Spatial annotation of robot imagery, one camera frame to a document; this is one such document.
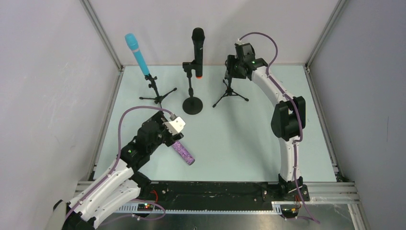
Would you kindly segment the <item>blue microphone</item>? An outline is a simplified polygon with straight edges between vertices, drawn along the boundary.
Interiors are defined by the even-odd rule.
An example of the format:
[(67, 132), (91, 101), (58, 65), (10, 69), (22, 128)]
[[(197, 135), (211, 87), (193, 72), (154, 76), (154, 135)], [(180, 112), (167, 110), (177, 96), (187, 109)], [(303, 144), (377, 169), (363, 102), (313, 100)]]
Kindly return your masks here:
[(137, 41), (135, 35), (132, 34), (132, 33), (129, 33), (129, 34), (126, 34), (124, 38), (125, 38), (127, 46), (129, 47), (129, 49), (133, 53), (133, 55), (134, 55), (134, 57), (135, 57), (135, 59), (136, 59), (136, 61), (138, 63), (138, 66), (140, 67), (143, 75), (144, 76), (150, 75), (150, 71), (148, 69), (148, 66), (147, 66), (145, 60), (144, 60), (144, 57), (142, 55), (142, 52), (140, 50), (140, 47), (139, 47), (139, 44), (138, 44), (138, 41)]

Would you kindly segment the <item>small black tripod stand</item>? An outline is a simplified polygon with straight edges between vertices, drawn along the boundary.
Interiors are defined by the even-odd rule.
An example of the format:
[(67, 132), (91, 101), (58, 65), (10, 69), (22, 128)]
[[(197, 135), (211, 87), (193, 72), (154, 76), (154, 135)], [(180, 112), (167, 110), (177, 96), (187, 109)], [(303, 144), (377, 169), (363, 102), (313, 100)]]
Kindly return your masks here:
[(150, 89), (153, 89), (155, 92), (155, 97), (139, 97), (140, 100), (152, 100), (154, 101), (155, 104), (159, 105), (160, 108), (162, 108), (162, 102), (163, 100), (171, 93), (175, 92), (177, 88), (173, 88), (171, 91), (169, 91), (166, 94), (161, 95), (158, 91), (158, 87), (156, 84), (157, 76), (152, 77), (151, 74), (145, 75), (145, 80), (149, 81), (148, 87)]

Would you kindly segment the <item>black round base mic stand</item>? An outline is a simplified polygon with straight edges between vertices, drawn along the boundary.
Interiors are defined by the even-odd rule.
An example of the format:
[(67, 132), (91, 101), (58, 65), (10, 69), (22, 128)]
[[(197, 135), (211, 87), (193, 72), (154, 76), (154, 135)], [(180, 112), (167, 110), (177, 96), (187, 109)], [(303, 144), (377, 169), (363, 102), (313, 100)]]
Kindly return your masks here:
[(196, 115), (202, 111), (203, 103), (201, 99), (194, 96), (194, 91), (192, 88), (192, 70), (197, 70), (198, 67), (201, 68), (202, 66), (197, 64), (196, 61), (193, 60), (191, 62), (183, 62), (182, 67), (184, 72), (186, 73), (189, 84), (188, 88), (189, 97), (184, 100), (182, 108), (185, 113), (189, 115)]

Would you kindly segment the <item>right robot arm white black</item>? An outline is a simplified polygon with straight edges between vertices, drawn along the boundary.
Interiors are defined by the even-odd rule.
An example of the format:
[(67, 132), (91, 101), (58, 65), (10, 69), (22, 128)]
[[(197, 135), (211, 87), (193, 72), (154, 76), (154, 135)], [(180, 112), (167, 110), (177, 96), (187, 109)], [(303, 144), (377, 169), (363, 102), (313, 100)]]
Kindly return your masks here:
[(283, 197), (304, 201), (304, 184), (298, 167), (298, 144), (303, 140), (306, 119), (306, 101), (289, 93), (270, 71), (270, 65), (256, 58), (250, 43), (235, 43), (236, 54), (225, 62), (226, 78), (249, 79), (267, 96), (274, 107), (271, 129), (278, 138), (281, 151), (281, 169), (278, 185)]

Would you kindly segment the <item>black tripod shock mount stand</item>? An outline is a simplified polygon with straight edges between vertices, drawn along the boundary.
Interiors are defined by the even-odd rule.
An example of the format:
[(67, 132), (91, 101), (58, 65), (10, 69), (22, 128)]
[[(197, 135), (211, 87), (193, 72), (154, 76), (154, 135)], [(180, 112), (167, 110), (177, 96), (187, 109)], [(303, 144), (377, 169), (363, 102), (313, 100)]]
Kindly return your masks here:
[(240, 98), (244, 99), (246, 102), (249, 101), (248, 98), (246, 98), (246, 97), (242, 96), (241, 94), (235, 92), (234, 89), (231, 87), (232, 78), (225, 77), (223, 79), (223, 84), (226, 86), (226, 90), (223, 93), (223, 95), (213, 104), (213, 106), (212, 106), (213, 108), (215, 108), (218, 105), (218, 103), (225, 97), (237, 96), (237, 97), (240, 97)]

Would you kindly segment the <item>purple glitter microphone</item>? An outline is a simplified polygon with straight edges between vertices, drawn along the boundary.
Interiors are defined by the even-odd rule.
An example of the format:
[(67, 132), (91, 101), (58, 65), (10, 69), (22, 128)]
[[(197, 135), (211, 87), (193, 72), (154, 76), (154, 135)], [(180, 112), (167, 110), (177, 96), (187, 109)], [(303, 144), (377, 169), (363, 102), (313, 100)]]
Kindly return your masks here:
[(179, 141), (172, 144), (172, 148), (182, 157), (182, 159), (188, 165), (192, 165), (195, 162), (195, 158), (189, 153), (189, 151)]

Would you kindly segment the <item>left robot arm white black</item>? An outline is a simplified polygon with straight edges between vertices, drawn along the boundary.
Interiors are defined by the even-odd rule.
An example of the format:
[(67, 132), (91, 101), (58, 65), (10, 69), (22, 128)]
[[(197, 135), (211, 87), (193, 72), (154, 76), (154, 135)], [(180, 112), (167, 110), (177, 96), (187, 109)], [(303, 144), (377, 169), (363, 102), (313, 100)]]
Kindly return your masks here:
[(137, 199), (151, 181), (139, 172), (162, 144), (170, 147), (183, 138), (185, 121), (158, 111), (138, 129), (108, 169), (66, 204), (63, 230), (95, 230), (125, 203)]

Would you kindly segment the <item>black microphone orange end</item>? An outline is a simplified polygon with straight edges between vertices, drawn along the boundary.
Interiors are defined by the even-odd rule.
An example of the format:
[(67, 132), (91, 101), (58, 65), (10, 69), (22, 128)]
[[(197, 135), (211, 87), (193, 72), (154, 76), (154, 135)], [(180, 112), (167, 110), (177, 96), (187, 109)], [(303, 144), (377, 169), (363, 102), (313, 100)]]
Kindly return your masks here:
[(193, 65), (195, 69), (196, 78), (200, 79), (203, 77), (203, 45), (204, 45), (205, 35), (204, 30), (200, 27), (194, 28), (192, 32), (192, 41), (194, 45), (194, 60)]

